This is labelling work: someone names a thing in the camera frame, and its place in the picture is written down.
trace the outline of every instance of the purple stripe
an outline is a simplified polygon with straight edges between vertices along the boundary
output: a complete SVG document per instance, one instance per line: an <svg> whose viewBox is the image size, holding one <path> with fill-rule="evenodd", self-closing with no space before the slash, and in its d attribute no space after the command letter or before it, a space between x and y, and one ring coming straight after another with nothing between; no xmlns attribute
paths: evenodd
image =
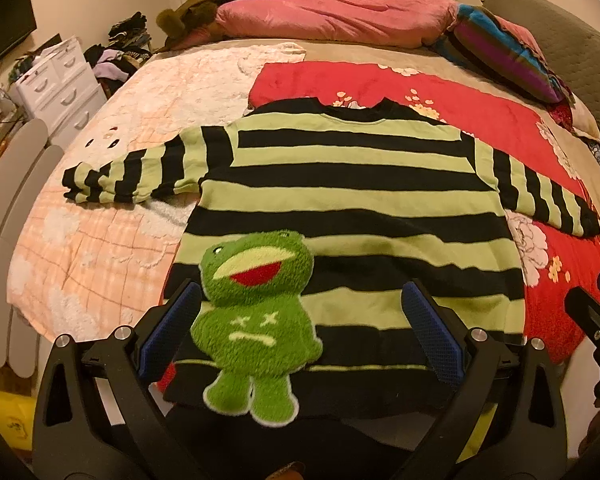
<svg viewBox="0 0 600 480"><path fill-rule="evenodd" d="M525 86L520 83L517 84L525 88L528 92L531 92L542 100L549 100L550 102L559 102L562 100L562 96L556 95L554 88L552 88L546 76L542 76L531 65L527 65L528 68L525 68L522 63L504 54L480 34L479 30L462 23L456 27L454 34L458 40L462 41L465 47L474 53L474 56L477 56L494 70L497 70L499 74L507 77L504 73L508 72L512 76L515 76L518 81L523 81Z"/></svg>

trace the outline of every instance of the striped pillow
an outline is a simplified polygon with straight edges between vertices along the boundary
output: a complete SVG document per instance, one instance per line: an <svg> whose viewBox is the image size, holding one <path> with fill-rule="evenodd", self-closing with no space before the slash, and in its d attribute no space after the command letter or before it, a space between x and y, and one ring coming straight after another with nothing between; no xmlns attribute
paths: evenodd
<svg viewBox="0 0 600 480"><path fill-rule="evenodd" d="M456 22L432 49L534 101L555 104L570 94L531 48L501 28L497 17L481 7L460 4Z"/></svg>

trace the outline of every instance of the silver bolt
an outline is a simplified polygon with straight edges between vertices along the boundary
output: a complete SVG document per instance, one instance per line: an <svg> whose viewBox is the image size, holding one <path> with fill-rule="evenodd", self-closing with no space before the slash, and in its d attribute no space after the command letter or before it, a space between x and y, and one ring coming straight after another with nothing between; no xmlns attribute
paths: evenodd
<svg viewBox="0 0 600 480"><path fill-rule="evenodd" d="M474 328L471 330L471 337L479 342L487 341L487 333L481 328Z"/></svg>
<svg viewBox="0 0 600 480"><path fill-rule="evenodd" d="M70 341L71 338L67 334L62 334L58 337L58 339L56 339L56 346L58 348L64 348L69 344Z"/></svg>
<svg viewBox="0 0 600 480"><path fill-rule="evenodd" d="M544 350L544 341L539 337L535 337L531 340L531 346L536 350Z"/></svg>
<svg viewBox="0 0 600 480"><path fill-rule="evenodd" d="M119 326L113 335L116 337L116 339L124 341L127 337L131 335L131 329L128 326Z"/></svg>

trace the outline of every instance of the frog leg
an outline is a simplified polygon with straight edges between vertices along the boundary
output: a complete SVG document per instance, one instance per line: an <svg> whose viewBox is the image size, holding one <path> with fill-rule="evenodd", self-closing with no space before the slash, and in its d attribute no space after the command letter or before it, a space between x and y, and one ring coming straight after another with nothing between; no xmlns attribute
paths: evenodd
<svg viewBox="0 0 600 480"><path fill-rule="evenodd" d="M252 395L251 416L263 426L280 428L298 415L298 399L291 391L288 375L254 377Z"/></svg>
<svg viewBox="0 0 600 480"><path fill-rule="evenodd" d="M216 380L202 394L210 410L222 415L244 415L249 411L251 379L220 370Z"/></svg>

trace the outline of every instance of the frog plush toy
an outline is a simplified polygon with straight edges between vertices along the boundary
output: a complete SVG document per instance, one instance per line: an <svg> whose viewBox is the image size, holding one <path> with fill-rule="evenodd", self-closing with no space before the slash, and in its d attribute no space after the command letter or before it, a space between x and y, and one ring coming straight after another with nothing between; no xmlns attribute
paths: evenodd
<svg viewBox="0 0 600 480"><path fill-rule="evenodd" d="M302 235L293 231L254 233L205 252L200 270L212 307L198 315L191 336L220 368L203 394L210 409L251 412L270 427L296 418L289 374L322 354L300 300L313 268Z"/></svg>

